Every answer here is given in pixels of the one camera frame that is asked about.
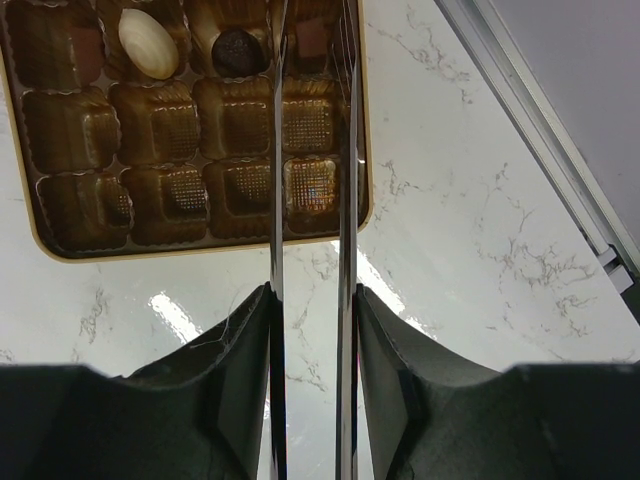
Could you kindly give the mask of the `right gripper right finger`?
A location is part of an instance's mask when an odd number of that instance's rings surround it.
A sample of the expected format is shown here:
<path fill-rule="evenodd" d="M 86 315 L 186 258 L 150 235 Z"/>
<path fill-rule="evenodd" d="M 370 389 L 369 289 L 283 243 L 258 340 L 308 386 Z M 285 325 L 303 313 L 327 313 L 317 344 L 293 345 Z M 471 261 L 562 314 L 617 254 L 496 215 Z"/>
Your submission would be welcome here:
<path fill-rule="evenodd" d="M 639 367 L 476 364 L 368 287 L 356 311 L 378 479 L 635 479 Z"/>

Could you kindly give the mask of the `white oval chocolate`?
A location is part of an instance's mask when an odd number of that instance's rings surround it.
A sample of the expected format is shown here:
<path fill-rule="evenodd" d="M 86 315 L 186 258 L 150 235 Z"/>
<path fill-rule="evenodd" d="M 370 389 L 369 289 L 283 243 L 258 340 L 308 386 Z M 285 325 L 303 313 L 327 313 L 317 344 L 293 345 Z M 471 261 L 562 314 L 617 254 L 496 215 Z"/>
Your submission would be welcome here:
<path fill-rule="evenodd" d="M 118 36 L 129 59 L 146 76 L 166 80 L 177 70 L 179 51 L 173 38 L 146 12 L 123 9 Z"/>

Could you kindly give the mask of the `brown bar chocolate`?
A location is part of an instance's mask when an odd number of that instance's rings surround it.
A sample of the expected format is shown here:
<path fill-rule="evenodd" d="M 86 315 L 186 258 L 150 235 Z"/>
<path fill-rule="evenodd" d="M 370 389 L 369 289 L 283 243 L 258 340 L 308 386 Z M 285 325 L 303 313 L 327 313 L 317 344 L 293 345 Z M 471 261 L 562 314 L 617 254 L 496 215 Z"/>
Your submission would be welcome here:
<path fill-rule="evenodd" d="M 70 37 L 78 82 L 88 85 L 100 76 L 104 64 L 102 34 L 95 28 L 72 27 Z"/>

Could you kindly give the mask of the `metal tongs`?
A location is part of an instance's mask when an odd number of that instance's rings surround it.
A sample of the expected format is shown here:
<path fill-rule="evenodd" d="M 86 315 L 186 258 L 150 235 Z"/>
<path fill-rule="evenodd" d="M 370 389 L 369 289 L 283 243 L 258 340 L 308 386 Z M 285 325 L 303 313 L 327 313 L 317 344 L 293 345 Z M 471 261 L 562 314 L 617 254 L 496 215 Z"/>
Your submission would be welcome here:
<path fill-rule="evenodd" d="M 270 477 L 287 477 L 285 326 L 284 326 L 284 208 L 283 208 L 283 87 L 287 53 L 288 3 L 277 1 L 271 8 L 273 40 L 273 143 L 271 153 L 270 205 L 270 320 L 269 388 L 271 457 Z M 343 97 L 349 101 L 349 118 L 343 131 L 340 155 L 339 294 L 337 331 L 335 477 L 356 479 L 358 334 L 355 312 L 358 232 L 358 125 L 362 85 L 361 61 L 355 22 L 347 1 L 342 3 L 338 31 L 344 41 L 343 58 L 336 61 L 338 78 L 349 83 Z"/>

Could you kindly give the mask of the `dark brown round chocolate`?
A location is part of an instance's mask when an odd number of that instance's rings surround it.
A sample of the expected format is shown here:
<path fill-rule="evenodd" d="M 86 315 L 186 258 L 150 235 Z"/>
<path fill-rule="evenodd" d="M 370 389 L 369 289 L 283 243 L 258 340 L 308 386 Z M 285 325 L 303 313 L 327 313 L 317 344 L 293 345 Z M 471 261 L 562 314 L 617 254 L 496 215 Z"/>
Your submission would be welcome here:
<path fill-rule="evenodd" d="M 259 41 L 241 28 L 223 31 L 212 46 L 211 57 L 216 72 L 226 78 L 250 77 L 267 68 Z"/>

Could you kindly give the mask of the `reddish brown chocolate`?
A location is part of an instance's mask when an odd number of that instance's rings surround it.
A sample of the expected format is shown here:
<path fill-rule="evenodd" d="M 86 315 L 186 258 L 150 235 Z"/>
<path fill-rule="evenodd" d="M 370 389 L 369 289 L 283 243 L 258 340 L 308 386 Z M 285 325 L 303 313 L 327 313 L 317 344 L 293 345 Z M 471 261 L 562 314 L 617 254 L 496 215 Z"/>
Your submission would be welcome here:
<path fill-rule="evenodd" d="M 310 59 L 327 54 L 327 31 L 321 17 L 298 22 L 295 31 L 301 58 Z"/>

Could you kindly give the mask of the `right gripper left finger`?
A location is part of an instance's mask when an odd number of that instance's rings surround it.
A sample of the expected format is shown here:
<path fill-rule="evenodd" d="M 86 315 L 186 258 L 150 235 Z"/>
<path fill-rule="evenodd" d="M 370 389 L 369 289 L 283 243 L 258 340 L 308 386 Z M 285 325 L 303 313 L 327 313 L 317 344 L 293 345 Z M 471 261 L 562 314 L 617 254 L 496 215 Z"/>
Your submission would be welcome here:
<path fill-rule="evenodd" d="M 253 479 L 270 291 L 127 377 L 85 365 L 1 369 L 5 479 Z"/>

